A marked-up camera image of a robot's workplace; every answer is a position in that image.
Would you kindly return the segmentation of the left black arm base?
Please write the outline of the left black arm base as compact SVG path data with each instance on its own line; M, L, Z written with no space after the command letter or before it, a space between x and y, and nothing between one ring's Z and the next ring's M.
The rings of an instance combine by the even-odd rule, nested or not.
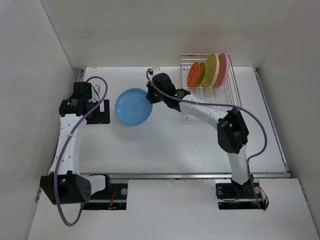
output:
M111 181L108 189L94 193L84 211L122 211L127 209L128 182Z

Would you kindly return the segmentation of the yellow plastic plate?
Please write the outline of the yellow plastic plate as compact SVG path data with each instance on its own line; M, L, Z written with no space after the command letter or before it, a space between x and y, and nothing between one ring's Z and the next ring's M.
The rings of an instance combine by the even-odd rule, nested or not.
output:
M212 53L208 56L206 62L206 73L202 81L204 88L211 88L216 82L220 69L220 60L217 54Z

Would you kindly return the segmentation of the aluminium table rail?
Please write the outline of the aluminium table rail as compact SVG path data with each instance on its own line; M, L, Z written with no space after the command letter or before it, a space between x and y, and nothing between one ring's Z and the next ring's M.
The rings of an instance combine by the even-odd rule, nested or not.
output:
M115 115L120 94L132 88L148 93L149 69L123 67L101 76L86 70L84 79L100 86L100 101L109 100L110 124L88 124L80 142L81 175L106 175L114 179L201 179L229 178L232 170L227 153L218 144L217 131L202 120L164 102L152 104L149 118L140 125L126 126ZM247 91L253 111L232 104L203 102L225 111L238 109L248 129L246 144L250 182L261 177L286 176L277 137L260 112L265 112L256 89Z

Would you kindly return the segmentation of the pink plastic plate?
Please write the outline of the pink plastic plate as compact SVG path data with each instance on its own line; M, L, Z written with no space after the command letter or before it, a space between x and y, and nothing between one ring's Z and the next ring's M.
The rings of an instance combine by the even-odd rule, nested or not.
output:
M218 56L219 59L219 71L218 71L218 76L213 84L213 88L217 89L222 87L225 82L227 81L227 77L229 75L229 70L230 70L230 59L227 54L221 53Z

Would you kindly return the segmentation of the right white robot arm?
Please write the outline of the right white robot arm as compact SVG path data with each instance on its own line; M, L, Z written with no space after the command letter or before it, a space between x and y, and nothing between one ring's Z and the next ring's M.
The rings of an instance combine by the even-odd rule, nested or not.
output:
M247 166L249 131L244 118L237 108L228 111L216 108L196 98L185 89L176 89L166 73L159 73L152 79L146 73L147 96L151 103L164 102L167 107L180 113L191 115L210 125L217 131L217 142L227 153L231 167L232 193L243 197L250 191L248 182L251 173Z

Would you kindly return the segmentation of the orange plastic plate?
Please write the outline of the orange plastic plate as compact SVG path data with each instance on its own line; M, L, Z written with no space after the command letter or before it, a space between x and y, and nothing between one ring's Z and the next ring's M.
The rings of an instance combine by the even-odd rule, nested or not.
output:
M187 86L189 88L196 88L200 86L200 73L201 73L201 65L199 62L193 63L191 66L188 77L187 77Z

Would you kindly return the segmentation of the green plastic plate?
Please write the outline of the green plastic plate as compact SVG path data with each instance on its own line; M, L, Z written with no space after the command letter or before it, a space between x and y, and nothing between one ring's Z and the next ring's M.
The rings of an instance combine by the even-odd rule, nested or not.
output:
M207 72L206 63L205 62L201 62L200 63L200 74L199 74L198 81L194 86L195 88L198 88L202 84L202 82L203 82L203 80L205 78L206 72Z

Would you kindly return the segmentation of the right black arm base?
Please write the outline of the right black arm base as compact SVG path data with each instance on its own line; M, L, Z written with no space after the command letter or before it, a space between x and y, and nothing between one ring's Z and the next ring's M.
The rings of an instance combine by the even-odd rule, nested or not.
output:
M231 182L216 182L215 195L219 210L266 210L269 198L257 180L253 187L248 180L244 185Z

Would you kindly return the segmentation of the blue plastic plate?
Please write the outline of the blue plastic plate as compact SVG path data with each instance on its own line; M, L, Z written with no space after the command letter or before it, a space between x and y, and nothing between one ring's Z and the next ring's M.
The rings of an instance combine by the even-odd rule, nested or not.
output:
M118 121L128 127L144 123L152 113L153 105L147 100L147 92L130 88L119 95L114 104Z

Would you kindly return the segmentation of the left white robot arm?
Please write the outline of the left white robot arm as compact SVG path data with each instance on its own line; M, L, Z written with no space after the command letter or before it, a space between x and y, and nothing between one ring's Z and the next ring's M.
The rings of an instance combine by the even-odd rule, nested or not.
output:
M81 139L86 125L110 123L110 105L92 100L95 90L89 82L75 82L72 95L59 107L60 132L53 163L47 175L40 178L40 187L52 204L85 204L91 196L111 195L112 186L106 175L82 175L79 158Z

